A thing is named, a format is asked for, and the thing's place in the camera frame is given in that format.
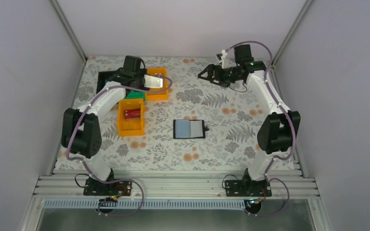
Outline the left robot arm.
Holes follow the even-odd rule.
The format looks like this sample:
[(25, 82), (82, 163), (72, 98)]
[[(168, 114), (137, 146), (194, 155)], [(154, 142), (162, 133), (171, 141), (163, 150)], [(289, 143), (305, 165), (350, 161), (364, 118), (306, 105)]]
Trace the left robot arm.
[(89, 177), (99, 183), (109, 184), (112, 179), (112, 169), (98, 153), (102, 145), (100, 122), (130, 92), (148, 89), (145, 75), (143, 59), (127, 55), (122, 67), (99, 80), (101, 89), (92, 99), (63, 114), (61, 145), (66, 148), (67, 160), (80, 160)]

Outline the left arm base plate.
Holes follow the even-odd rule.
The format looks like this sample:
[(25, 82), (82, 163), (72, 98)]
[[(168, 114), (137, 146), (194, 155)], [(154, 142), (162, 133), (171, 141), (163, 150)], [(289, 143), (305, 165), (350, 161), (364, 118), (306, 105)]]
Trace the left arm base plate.
[(103, 184), (92, 178), (85, 182), (83, 195), (85, 196), (130, 196), (132, 183), (130, 181), (118, 181), (112, 184)]

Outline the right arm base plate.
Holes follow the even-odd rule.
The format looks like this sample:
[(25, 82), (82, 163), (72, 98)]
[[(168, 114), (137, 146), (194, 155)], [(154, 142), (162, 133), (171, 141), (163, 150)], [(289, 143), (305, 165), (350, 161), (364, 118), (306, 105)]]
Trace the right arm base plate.
[(270, 183), (261, 181), (225, 180), (225, 193), (227, 197), (270, 197), (272, 191)]

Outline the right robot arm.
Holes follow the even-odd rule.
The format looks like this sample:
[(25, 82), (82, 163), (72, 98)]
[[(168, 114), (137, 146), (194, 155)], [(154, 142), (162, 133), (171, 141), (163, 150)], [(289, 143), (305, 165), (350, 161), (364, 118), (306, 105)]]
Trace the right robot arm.
[(263, 107), (266, 118), (256, 135), (259, 151), (242, 178), (247, 185), (267, 182), (267, 173), (274, 161), (286, 161), (293, 156), (301, 121), (299, 112), (292, 111), (283, 102), (270, 79), (273, 56), (269, 56), (268, 64), (256, 61), (251, 44), (270, 50), (258, 41), (239, 42), (217, 55), (218, 64), (209, 64), (198, 74), (198, 78), (223, 88), (242, 81), (253, 90)]

